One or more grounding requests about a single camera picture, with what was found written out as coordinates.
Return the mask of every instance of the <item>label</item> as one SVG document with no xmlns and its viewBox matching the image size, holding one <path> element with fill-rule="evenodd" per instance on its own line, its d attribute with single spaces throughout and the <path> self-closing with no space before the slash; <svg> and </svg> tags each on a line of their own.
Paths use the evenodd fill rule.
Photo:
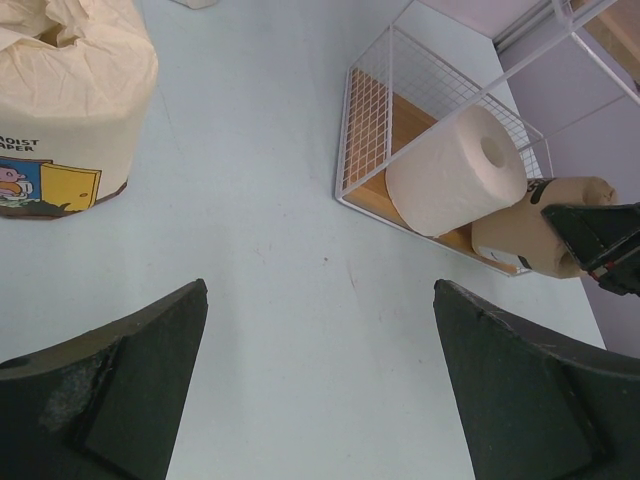
<svg viewBox="0 0 640 480">
<path fill-rule="evenodd" d="M 524 258 L 514 255 L 512 253 L 501 252 L 500 250 L 494 250 L 488 247 L 477 247 L 478 253 L 490 260 L 495 260 L 499 263 L 506 263 L 507 265 L 513 265 L 518 268 L 531 269 L 529 262 Z"/>
<path fill-rule="evenodd" d="M 30 140 L 23 138 L 3 137 L 0 135 L 0 150 L 10 150 L 14 152 L 34 152 L 40 140 Z"/>
<path fill-rule="evenodd" d="M 537 205 L 542 199 L 544 190 L 553 182 L 554 178 L 535 178 L 531 179 L 527 185 L 527 193 L 530 193 L 529 202 L 531 205 Z"/>
</svg>

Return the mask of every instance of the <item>white surface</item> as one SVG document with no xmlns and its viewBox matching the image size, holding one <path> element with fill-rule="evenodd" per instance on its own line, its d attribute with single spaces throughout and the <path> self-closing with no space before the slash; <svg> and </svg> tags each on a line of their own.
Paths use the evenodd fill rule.
<svg viewBox="0 0 640 480">
<path fill-rule="evenodd" d="M 540 0 L 420 0 L 425 5 L 495 38 Z"/>
<path fill-rule="evenodd" d="M 402 219 L 428 237 L 510 207 L 527 192 L 513 140 L 478 105 L 417 140 L 387 167 L 386 182 Z"/>
<path fill-rule="evenodd" d="M 218 3 L 218 0 L 174 0 L 182 5 L 186 5 L 189 8 L 199 9 L 210 7 Z"/>
<path fill-rule="evenodd" d="M 2 221 L 0 360 L 203 277 L 169 480 L 472 479 L 433 282 L 602 341 L 579 282 L 509 279 L 331 199 L 346 68 L 386 3 L 144 0 L 161 72 L 129 189 Z"/>
</svg>

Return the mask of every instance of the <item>toilet paper roll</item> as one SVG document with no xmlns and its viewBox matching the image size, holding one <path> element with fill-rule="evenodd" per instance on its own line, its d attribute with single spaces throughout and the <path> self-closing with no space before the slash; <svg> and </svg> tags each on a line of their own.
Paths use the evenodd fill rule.
<svg viewBox="0 0 640 480">
<path fill-rule="evenodd" d="M 583 272 L 540 212 L 552 204 L 613 205 L 617 201 L 614 188 L 597 177 L 530 180 L 520 202 L 473 222 L 473 249 L 483 257 L 551 277 L 577 277 Z"/>
<path fill-rule="evenodd" d="M 402 219 L 432 237 L 509 207 L 527 190 L 511 137 L 477 105 L 446 120 L 389 165 L 386 182 Z"/>
</svg>

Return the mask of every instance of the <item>wooden shelf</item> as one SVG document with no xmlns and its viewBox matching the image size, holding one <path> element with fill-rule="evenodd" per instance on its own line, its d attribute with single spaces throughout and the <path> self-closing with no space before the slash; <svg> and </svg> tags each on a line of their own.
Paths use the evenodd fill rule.
<svg viewBox="0 0 640 480">
<path fill-rule="evenodd" d="M 386 90 L 386 87 L 382 86 L 375 80 L 372 80 L 371 77 L 362 72 L 354 72 L 354 74 L 352 75 L 351 87 L 351 91 L 357 92 L 357 95 L 359 96 L 363 95 L 363 92 L 366 92 L 367 88 L 372 89 L 376 95 L 380 94 L 381 89 Z M 352 98 L 351 105 L 358 105 L 361 103 L 356 100 L 357 99 L 355 97 Z M 379 139 L 379 135 L 381 134 L 381 132 L 379 130 L 379 126 L 376 126 L 375 131 L 373 131 L 371 135 L 366 134 L 368 125 L 374 123 L 370 122 L 370 118 L 368 118 L 367 115 L 379 116 L 380 109 L 380 106 L 371 108 L 368 111 L 365 111 L 364 115 L 362 111 L 359 111 L 357 115 L 356 125 L 351 130 L 352 132 L 358 132 L 358 135 L 360 137 L 368 138 L 368 141 L 371 142 L 372 145 L 379 145 L 379 141 L 377 142 L 376 139 Z M 408 145 L 412 140 L 417 138 L 420 134 L 437 123 L 437 120 L 435 118 L 431 117 L 426 112 L 397 94 L 394 94 L 393 96 L 392 115 L 392 154 L 402 149 L 405 145 Z M 366 148 L 363 150 L 352 149 L 352 151 L 357 153 L 364 151 L 366 152 L 366 155 L 371 155 L 371 150 L 367 150 Z M 357 158 L 349 158 L 349 155 L 347 154 L 345 162 L 347 172 L 349 172 L 349 165 L 357 164 L 357 161 Z M 363 185 L 345 195 L 344 200 L 379 217 L 382 217 L 385 220 L 388 220 L 396 225 L 406 228 L 407 230 L 411 230 L 410 227 L 404 222 L 404 220 L 402 220 L 402 217 L 391 202 L 391 198 L 389 197 L 389 193 L 387 191 L 385 173 L 386 172 L 384 170 L 378 173 Z M 350 178 L 348 178 L 348 184 L 352 184 L 358 180 L 357 177 L 354 177 L 352 173 L 350 173 L 349 175 L 351 176 Z M 471 246 L 471 225 L 466 225 L 464 227 L 458 228 L 438 238 L 429 238 L 434 242 L 440 243 L 460 253 L 476 258 L 481 262 L 497 268 L 509 275 L 515 275 L 516 273 L 518 273 L 517 268 L 514 266 L 504 265 L 502 263 L 497 263 L 492 260 L 482 258 L 473 251 L 473 248 Z"/>
</svg>

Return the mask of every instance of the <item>white wire rack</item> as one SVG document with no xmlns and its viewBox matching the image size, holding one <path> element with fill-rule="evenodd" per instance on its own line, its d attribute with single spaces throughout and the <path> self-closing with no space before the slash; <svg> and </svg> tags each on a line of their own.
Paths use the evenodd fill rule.
<svg viewBox="0 0 640 480">
<path fill-rule="evenodd" d="M 488 109 L 509 132 L 529 178 L 542 176 L 539 162 L 548 164 L 548 171 L 553 174 L 547 138 L 491 93 L 563 40 L 571 38 L 640 105 L 637 85 L 614 72 L 580 36 L 582 27 L 616 1 L 551 0 L 562 28 L 550 35 L 544 44 L 526 58 L 483 87 L 402 29 L 397 21 L 401 17 L 399 16 L 349 70 L 336 175 L 336 198 L 351 208 L 413 233 L 398 216 L 391 218 L 354 202 L 353 194 L 361 187 L 375 183 L 381 172 L 406 152 L 406 149 L 412 148 L 421 137 L 433 134 L 439 128 L 441 120 L 472 104 Z M 633 8 L 640 8 L 637 0 L 623 1 L 631 1 L 635 5 Z M 404 127 L 402 131 L 396 128 L 401 121 L 406 126 L 407 119 L 402 117 L 406 117 L 406 111 L 402 111 L 403 105 L 410 105 L 414 109 L 414 113 L 411 113 L 415 116 L 411 119 L 415 124 L 413 131 L 408 132 Z"/>
<path fill-rule="evenodd" d="M 481 90 L 406 31 L 395 25 L 388 27 L 349 70 L 336 197 L 356 210 L 409 231 L 402 222 L 390 221 L 350 203 L 348 198 L 403 149 L 411 147 L 411 138 L 394 134 L 394 118 L 399 119 L 394 106 L 402 104 L 411 105 L 419 116 L 430 119 L 425 120 L 426 126 L 416 121 L 415 131 L 409 132 L 412 138 L 431 134 L 438 126 L 436 122 L 464 108 L 469 101 L 485 107 L 509 132 L 528 176 L 540 177 L 536 154 L 547 149 L 540 132 L 492 95 L 478 96 Z"/>
</svg>

